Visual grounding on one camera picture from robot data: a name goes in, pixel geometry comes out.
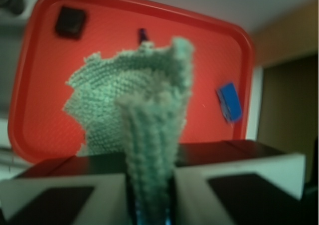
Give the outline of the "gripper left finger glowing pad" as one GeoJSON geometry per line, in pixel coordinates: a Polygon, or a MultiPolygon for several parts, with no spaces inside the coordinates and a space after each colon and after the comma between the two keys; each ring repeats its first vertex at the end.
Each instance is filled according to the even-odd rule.
{"type": "Polygon", "coordinates": [[[123,153],[46,160],[0,184],[5,225],[128,225],[123,153]]]}

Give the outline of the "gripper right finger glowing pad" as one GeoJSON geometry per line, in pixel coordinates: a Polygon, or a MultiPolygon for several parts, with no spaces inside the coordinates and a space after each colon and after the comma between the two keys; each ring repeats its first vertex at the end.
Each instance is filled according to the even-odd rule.
{"type": "Polygon", "coordinates": [[[182,144],[174,173],[176,225],[316,225],[317,182],[306,157],[251,140],[182,144]]]}

